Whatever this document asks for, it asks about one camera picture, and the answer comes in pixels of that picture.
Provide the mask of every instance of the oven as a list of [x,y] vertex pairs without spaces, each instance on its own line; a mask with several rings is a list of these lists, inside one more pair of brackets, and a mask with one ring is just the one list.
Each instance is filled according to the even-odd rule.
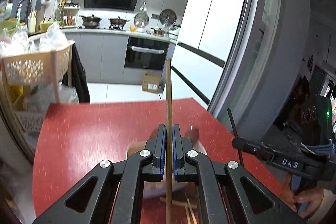
[[129,37],[125,68],[163,70],[169,42]]

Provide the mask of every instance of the wooden stick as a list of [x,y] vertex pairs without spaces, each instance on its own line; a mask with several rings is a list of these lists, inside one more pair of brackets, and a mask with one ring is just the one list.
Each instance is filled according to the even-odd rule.
[[193,218],[193,222],[194,222],[194,224],[197,224],[193,209],[191,208],[191,205],[190,205],[189,198],[187,198],[187,202],[188,202],[188,206],[189,206],[189,209],[190,209],[191,217]]
[[166,224],[171,224],[173,141],[172,141],[172,104],[171,104],[171,60],[166,58]]
[[[163,198],[163,197],[160,197],[160,201],[166,202],[166,199]],[[175,206],[180,206],[180,207],[184,207],[185,205],[188,205],[188,203],[186,203],[186,202],[181,202],[181,201],[176,201],[176,200],[172,200],[171,204],[175,205]],[[196,204],[191,204],[190,207],[192,209],[197,209],[197,205]]]
[[191,224],[190,223],[190,216],[189,216],[189,212],[188,212],[188,207],[187,207],[187,204],[185,205],[185,213],[186,213],[186,215],[187,215],[187,221],[188,221],[188,224]]

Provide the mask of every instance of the silver screw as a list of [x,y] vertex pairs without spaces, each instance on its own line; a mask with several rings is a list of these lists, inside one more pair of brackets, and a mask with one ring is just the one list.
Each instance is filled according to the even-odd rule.
[[142,156],[142,157],[147,157],[150,154],[151,154],[151,152],[149,150],[146,150],[146,149],[140,151],[140,156]]
[[194,157],[196,157],[196,156],[198,155],[198,153],[197,153],[197,151],[195,151],[195,150],[189,150],[189,151],[187,152],[187,155],[188,155],[189,157],[194,158]]
[[109,160],[102,160],[99,165],[101,168],[106,168],[106,167],[109,167],[110,166],[110,161]]
[[238,167],[238,162],[231,160],[227,163],[227,165],[229,166],[229,168],[231,169],[236,169]]

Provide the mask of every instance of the red tabletop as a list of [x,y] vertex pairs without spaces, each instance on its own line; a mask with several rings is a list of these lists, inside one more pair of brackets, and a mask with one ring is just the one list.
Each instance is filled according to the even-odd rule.
[[[232,134],[194,99],[173,100],[173,123],[184,133],[199,128],[199,141],[209,157],[219,162],[239,161]],[[101,160],[126,159],[131,143],[145,141],[165,123],[165,101],[56,105],[49,107],[37,144],[33,169],[33,201],[39,216]],[[245,168],[275,195],[281,187],[255,157],[243,153]],[[184,208],[174,207],[180,223]],[[144,200],[141,222],[165,223],[165,204]]]

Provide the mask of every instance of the human hand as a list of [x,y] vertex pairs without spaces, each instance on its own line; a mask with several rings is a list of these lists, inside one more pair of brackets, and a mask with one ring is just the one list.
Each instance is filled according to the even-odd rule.
[[307,216],[314,214],[320,207],[323,197],[324,190],[322,188],[309,189],[294,196],[294,202],[296,203],[308,202],[307,209],[303,212],[300,212],[299,216],[306,218]]
[[282,192],[279,196],[279,198],[294,212],[297,211],[294,201],[294,193],[290,189],[290,182],[291,182],[291,176],[286,175],[285,181],[282,185]]

